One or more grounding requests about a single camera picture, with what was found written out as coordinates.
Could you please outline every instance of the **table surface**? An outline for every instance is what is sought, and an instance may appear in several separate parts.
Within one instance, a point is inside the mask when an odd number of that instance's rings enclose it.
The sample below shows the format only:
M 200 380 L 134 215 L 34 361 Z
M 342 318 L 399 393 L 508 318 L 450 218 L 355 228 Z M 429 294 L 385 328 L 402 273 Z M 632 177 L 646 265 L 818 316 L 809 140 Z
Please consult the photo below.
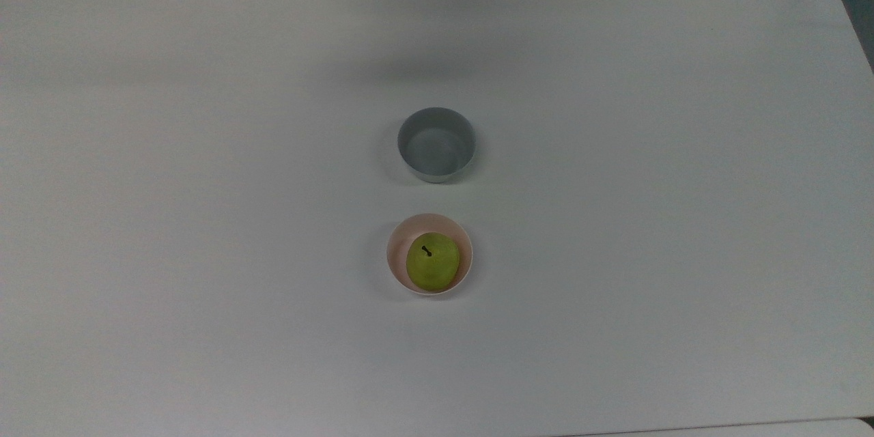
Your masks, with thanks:
M 874 413 L 874 76 L 840 0 L 0 12 L 4 435 Z M 455 184 L 394 147 L 433 105 L 477 130 Z M 422 212 L 475 250 L 434 299 L 384 258 Z
M 612 435 L 616 437 L 874 437 L 874 429 L 859 419 L 836 419 L 835 421 L 740 425 Z

